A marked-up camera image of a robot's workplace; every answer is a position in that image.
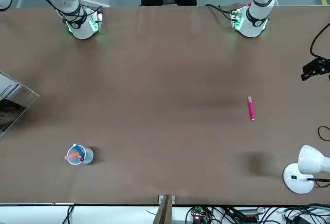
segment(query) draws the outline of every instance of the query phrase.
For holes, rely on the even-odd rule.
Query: black cable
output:
[[[314,203],[314,204],[309,204],[309,205],[307,205],[307,206],[311,206],[311,207],[312,207],[312,210],[316,210],[317,208],[315,208],[315,207],[313,207],[313,206],[323,206],[323,204],[315,204],[315,203]],[[297,214],[297,216],[301,216],[301,215],[303,215],[303,214],[305,214],[305,215],[309,215],[315,224],[316,224],[316,222],[315,222],[315,220],[313,219],[313,217],[315,217],[316,220],[317,220],[320,224],[321,224],[321,222],[319,221],[319,219],[318,219],[317,217],[321,218],[321,219],[324,221],[324,223],[326,224],[327,222],[326,222],[326,220],[323,218],[323,216],[330,216],[330,215],[319,215],[319,214],[315,214],[315,213],[312,212],[312,210],[309,210],[308,207],[305,207],[305,206],[304,206],[304,207],[297,207],[297,208],[293,208],[293,209],[291,209],[291,211],[290,211],[288,217],[286,217],[286,219],[287,219],[287,222],[286,222],[286,223],[288,223],[289,216],[290,216],[290,214],[292,213],[292,211],[294,211],[294,210],[300,211],[300,213]]]
[[[276,220],[265,220],[263,222],[259,222],[259,223],[266,223],[266,222],[274,222],[274,223],[277,223],[277,224],[281,224],[280,222],[276,221]]]
[[[71,205],[68,207],[67,216],[64,219],[64,221],[62,222],[62,224],[65,224],[66,222],[68,222],[68,224],[70,224],[70,217],[71,217],[73,210],[74,210],[74,205]]]
[[[318,127],[318,135],[319,135],[319,137],[321,138],[321,140],[324,140],[324,141],[330,141],[330,140],[328,140],[328,139],[324,139],[324,138],[321,136],[321,132],[320,132],[320,130],[321,130],[322,127],[326,128],[327,130],[330,131],[330,128],[327,127],[327,126],[319,126],[319,127]]]
[[[313,41],[311,42],[311,45],[310,45],[310,49],[309,49],[309,52],[312,56],[315,56],[315,57],[318,57],[318,58],[321,58],[321,59],[325,59],[324,57],[322,56],[319,56],[317,54],[315,54],[313,52],[313,47],[314,47],[314,43],[316,42],[316,40],[318,39],[318,37],[330,26],[330,23],[328,23],[327,25],[325,25],[323,27],[323,29],[320,30],[320,32],[315,36],[315,38],[313,39]]]
[[[261,220],[261,222],[263,221],[263,222],[267,222],[267,219],[276,211],[276,210],[278,210],[278,209],[280,209],[281,207],[277,207],[277,208],[275,208],[266,218],[265,218],[265,220],[263,220],[263,218],[265,217],[265,215],[262,217],[262,220]]]
[[[209,223],[212,224],[212,221],[216,220],[218,223],[221,224],[221,222],[218,219],[210,219]]]
[[[227,15],[225,14],[225,13],[231,14],[232,11],[224,11],[224,10],[221,9],[220,6],[216,7],[216,6],[212,5],[212,4],[206,4],[205,6],[207,6],[209,9],[210,9],[210,7],[212,7],[212,8],[214,8],[215,10],[221,12],[221,13],[225,16],[225,18],[227,18],[228,20],[231,20],[231,21],[237,22],[236,19],[231,19],[231,18],[227,17]]]
[[[72,16],[72,17],[77,17],[77,18],[78,17],[81,17],[82,18],[82,17],[85,17],[85,16],[92,15],[92,14],[98,12],[100,9],[102,9],[102,12],[103,12],[103,7],[102,6],[99,6],[96,10],[94,10],[90,14],[87,14],[87,15],[72,15],[70,13],[66,13],[66,12],[63,12],[60,9],[58,9],[56,6],[53,5],[53,3],[50,0],[45,0],[45,1],[47,1],[47,3],[50,4],[50,6],[53,7],[56,11],[58,11],[60,14],[62,14],[62,15],[68,15],[68,16]]]
[[[268,214],[268,212],[270,211],[270,209],[271,209],[271,207],[268,208],[268,209],[264,212],[264,215],[263,215],[263,217],[261,218],[260,221],[263,221],[263,219],[266,217],[266,215]]]
[[[222,220],[223,218],[226,218],[226,220],[231,223],[231,224],[236,224],[235,220],[233,220],[234,222],[231,222],[227,217],[226,217],[226,213],[222,213],[220,210],[218,210],[216,207],[213,207],[213,209],[215,209],[216,211],[218,211],[221,215],[222,215],[222,218],[220,220],[220,222],[222,223]]]
[[[319,183],[316,181],[314,181],[314,183],[317,185],[317,188],[328,188],[330,186],[330,183],[328,183],[326,185],[319,185]]]
[[[187,218],[188,218],[188,214],[189,214],[189,212],[192,211],[194,208],[195,208],[195,207],[191,207],[191,208],[188,210],[188,212],[187,212],[187,214],[186,214],[186,218],[185,218],[185,224],[187,224]]]

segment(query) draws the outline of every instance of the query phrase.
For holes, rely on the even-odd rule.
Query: orange pen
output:
[[[64,157],[64,159],[70,159],[70,158],[72,158],[72,157],[80,157],[80,160],[81,160],[81,159],[84,159],[83,157],[81,157],[81,156],[79,155],[78,152],[73,153],[73,154],[70,154],[70,155],[67,155],[67,156]]]

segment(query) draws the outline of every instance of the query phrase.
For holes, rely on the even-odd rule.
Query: lamp shade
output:
[[[321,171],[330,173],[330,158],[325,157],[319,150],[304,145],[299,153],[298,167],[302,174],[315,174]]]

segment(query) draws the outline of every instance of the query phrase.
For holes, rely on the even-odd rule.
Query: green led light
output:
[[[89,21],[93,31],[98,31],[98,24],[95,21]]]
[[[65,23],[67,24],[67,27],[68,27],[68,29],[69,29],[69,32],[72,33],[72,30],[71,30],[70,25],[69,25],[67,22],[65,22]]]

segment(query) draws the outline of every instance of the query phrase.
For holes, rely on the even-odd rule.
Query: lamp base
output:
[[[284,183],[294,193],[306,194],[314,188],[314,181],[307,179],[313,179],[313,175],[300,173],[298,163],[287,165],[283,171]]]

